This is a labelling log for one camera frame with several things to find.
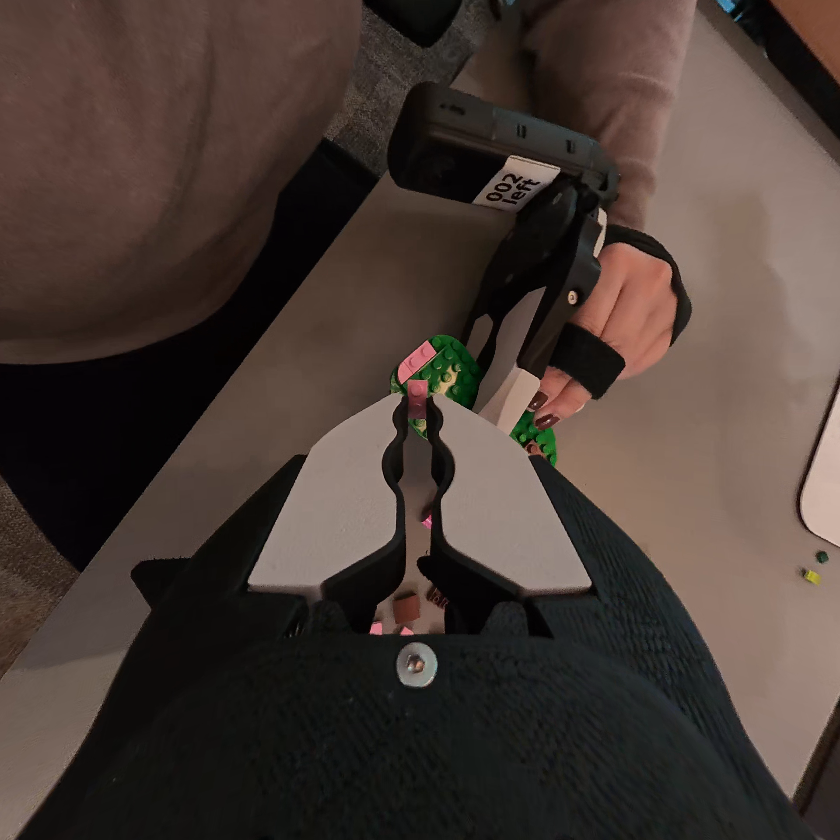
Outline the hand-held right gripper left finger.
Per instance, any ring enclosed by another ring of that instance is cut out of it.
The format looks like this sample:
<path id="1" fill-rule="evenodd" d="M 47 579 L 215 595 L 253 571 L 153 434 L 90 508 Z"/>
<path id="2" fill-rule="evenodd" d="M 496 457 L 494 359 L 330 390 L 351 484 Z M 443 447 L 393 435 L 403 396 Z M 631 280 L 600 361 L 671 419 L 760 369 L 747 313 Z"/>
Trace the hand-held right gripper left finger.
<path id="1" fill-rule="evenodd" d="M 406 403 L 391 394 L 311 447 L 248 578 L 308 602 L 382 602 L 405 573 Z"/>

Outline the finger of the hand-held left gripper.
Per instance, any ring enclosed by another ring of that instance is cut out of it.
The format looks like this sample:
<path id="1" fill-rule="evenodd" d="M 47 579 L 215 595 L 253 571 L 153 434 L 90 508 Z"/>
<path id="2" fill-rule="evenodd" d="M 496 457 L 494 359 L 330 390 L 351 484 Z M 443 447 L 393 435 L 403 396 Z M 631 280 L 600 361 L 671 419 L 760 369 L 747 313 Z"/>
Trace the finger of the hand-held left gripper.
<path id="1" fill-rule="evenodd" d="M 487 408 L 490 399 L 502 387 L 508 374 L 516 366 L 524 343 L 545 289 L 531 290 L 504 316 L 486 342 L 484 350 L 491 350 L 490 362 L 481 364 L 485 375 L 479 387 L 474 411 Z"/>
<path id="2" fill-rule="evenodd" d="M 519 367 L 511 368 L 505 380 L 481 408 L 480 416 L 510 436 L 540 390 L 538 376 Z"/>

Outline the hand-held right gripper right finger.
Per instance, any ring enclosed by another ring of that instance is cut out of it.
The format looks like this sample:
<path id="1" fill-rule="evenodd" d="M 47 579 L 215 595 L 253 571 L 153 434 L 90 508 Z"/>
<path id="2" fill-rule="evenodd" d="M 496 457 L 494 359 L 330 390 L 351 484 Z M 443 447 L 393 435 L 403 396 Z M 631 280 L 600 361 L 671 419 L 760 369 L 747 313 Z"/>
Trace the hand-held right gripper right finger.
<path id="1" fill-rule="evenodd" d="M 578 595 L 592 580 L 541 481 L 560 475 L 456 402 L 427 402 L 432 534 L 427 578 L 452 603 Z"/>

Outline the green lego baseplate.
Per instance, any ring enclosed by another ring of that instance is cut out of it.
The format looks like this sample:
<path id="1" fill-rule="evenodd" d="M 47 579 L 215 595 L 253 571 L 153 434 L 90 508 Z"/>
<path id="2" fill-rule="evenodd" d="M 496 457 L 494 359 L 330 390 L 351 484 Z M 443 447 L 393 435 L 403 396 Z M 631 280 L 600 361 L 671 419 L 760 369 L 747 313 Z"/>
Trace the green lego baseplate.
<path id="1" fill-rule="evenodd" d="M 479 386 L 485 375 L 482 368 L 467 351 L 465 345 L 452 336 L 437 334 L 425 341 L 429 341 L 438 352 L 422 370 L 410 379 L 428 380 L 429 396 L 445 396 L 450 401 L 473 411 Z M 406 383 L 400 385 L 396 380 L 397 366 L 391 373 L 390 393 L 405 396 Z M 528 455 L 541 456 L 552 467 L 557 466 L 558 448 L 554 430 L 536 426 L 532 412 L 527 411 L 521 416 L 510 438 Z"/>

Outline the person's left forearm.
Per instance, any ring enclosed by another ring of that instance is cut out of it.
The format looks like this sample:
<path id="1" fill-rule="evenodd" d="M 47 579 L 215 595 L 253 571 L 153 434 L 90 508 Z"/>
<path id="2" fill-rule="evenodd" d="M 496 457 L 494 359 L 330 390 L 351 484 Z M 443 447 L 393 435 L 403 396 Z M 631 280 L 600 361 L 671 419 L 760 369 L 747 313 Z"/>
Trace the person's left forearm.
<path id="1" fill-rule="evenodd" d="M 621 176 L 610 218 L 644 231 L 697 3 L 519 5 L 537 115 L 603 147 Z"/>

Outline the light pink lego tile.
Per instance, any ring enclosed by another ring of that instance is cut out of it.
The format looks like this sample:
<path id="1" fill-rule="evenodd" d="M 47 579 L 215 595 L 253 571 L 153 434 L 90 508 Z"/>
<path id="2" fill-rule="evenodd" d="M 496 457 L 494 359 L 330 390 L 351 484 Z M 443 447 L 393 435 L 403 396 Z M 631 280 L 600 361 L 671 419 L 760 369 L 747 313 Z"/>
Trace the light pink lego tile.
<path id="1" fill-rule="evenodd" d="M 397 382 L 400 385 L 407 382 L 415 373 L 422 370 L 435 357 L 437 352 L 429 341 L 424 341 L 397 366 Z"/>

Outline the person's left hand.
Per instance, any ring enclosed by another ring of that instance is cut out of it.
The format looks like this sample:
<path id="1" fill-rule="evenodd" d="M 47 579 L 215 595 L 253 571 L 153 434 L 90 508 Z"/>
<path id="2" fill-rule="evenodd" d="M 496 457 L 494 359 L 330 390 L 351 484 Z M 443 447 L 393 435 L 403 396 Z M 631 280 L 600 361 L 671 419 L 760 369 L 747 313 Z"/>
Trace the person's left hand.
<path id="1" fill-rule="evenodd" d="M 667 353 L 677 310 L 671 266 L 628 244 L 605 246 L 601 275 L 589 300 L 572 318 L 620 354 L 618 380 L 646 371 Z M 529 407 L 537 429 L 551 428 L 579 412 L 591 392 L 567 373 L 548 366 Z"/>

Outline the person's black trousers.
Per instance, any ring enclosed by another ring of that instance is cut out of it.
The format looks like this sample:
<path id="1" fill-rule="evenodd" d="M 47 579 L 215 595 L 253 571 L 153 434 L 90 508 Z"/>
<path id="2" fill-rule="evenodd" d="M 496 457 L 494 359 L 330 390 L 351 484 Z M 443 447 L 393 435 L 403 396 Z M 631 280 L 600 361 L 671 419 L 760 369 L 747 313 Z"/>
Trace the person's black trousers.
<path id="1" fill-rule="evenodd" d="M 97 360 L 2 364 L 1 471 L 84 571 L 380 177 L 322 140 L 279 194 L 233 296 L 163 341 Z"/>

